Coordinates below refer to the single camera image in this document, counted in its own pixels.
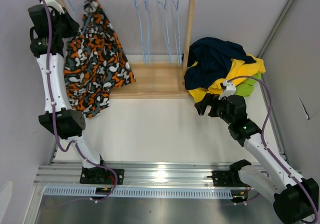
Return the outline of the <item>lime green shorts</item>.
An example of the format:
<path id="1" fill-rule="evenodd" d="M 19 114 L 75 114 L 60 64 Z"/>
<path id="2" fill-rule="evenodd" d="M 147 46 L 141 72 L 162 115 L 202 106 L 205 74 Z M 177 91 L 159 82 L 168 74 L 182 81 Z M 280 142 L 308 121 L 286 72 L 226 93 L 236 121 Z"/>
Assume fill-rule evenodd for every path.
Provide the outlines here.
<path id="1" fill-rule="evenodd" d="M 254 84 L 257 80 L 252 78 L 238 78 L 233 80 L 233 83 L 236 85 L 235 95 L 248 97 L 254 91 Z"/>

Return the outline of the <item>patterned camouflage shorts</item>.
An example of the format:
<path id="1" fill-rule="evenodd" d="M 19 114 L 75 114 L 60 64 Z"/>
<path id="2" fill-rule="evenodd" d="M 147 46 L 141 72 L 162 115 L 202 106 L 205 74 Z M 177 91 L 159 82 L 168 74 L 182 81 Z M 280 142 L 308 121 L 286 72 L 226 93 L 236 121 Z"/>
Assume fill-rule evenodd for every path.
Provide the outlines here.
<path id="1" fill-rule="evenodd" d="M 86 0 L 83 27 L 67 42 L 64 82 L 72 108 L 93 118 L 111 105 L 112 89 L 136 81 L 122 44 L 98 0 Z"/>

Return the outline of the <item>navy blue shorts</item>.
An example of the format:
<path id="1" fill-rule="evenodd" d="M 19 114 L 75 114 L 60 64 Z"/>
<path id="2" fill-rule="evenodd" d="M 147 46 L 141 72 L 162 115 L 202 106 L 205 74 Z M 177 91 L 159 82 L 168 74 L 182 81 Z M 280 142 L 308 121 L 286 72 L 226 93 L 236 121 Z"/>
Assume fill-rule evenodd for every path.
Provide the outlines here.
<path id="1" fill-rule="evenodd" d="M 246 64 L 256 62 L 240 44 L 213 37 L 195 41 L 189 48 L 185 89 L 208 88 L 216 80 L 225 78 L 231 70 L 233 59 Z"/>

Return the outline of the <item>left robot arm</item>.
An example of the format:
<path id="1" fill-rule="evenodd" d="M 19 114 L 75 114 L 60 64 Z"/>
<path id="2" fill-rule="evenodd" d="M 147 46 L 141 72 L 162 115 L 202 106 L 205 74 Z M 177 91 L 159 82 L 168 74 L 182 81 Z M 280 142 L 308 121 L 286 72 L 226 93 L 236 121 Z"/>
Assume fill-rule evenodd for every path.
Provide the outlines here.
<path id="1" fill-rule="evenodd" d="M 62 152 L 77 151 L 82 161 L 81 183 L 105 183 L 110 171 L 84 135 L 85 118 L 81 111 L 72 109 L 64 80 L 64 39 L 76 35 L 79 25 L 66 11 L 42 4 L 28 9 L 33 22 L 30 29 L 30 49 L 40 68 L 44 93 L 45 113 L 38 117 L 40 124 L 55 136 Z"/>

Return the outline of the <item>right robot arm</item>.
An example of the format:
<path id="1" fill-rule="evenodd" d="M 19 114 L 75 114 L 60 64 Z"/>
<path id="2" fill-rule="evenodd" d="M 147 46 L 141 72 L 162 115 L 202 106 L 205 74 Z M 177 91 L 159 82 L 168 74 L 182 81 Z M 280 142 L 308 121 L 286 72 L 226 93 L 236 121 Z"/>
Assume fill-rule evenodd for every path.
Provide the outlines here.
<path id="1" fill-rule="evenodd" d="M 317 223 L 318 183 L 313 178 L 304 178 L 268 146 L 262 130 L 248 118 L 244 97 L 230 95 L 221 98 L 206 94 L 194 106 L 200 116 L 204 115 L 207 107 L 211 107 L 209 117 L 222 119 L 228 125 L 231 137 L 252 154 L 265 170 L 261 173 L 246 160 L 235 162 L 228 173 L 231 184 L 238 186 L 244 183 L 253 187 L 272 204 L 283 223 L 306 223 L 305 218 L 311 215 L 314 216 L 312 222 Z"/>

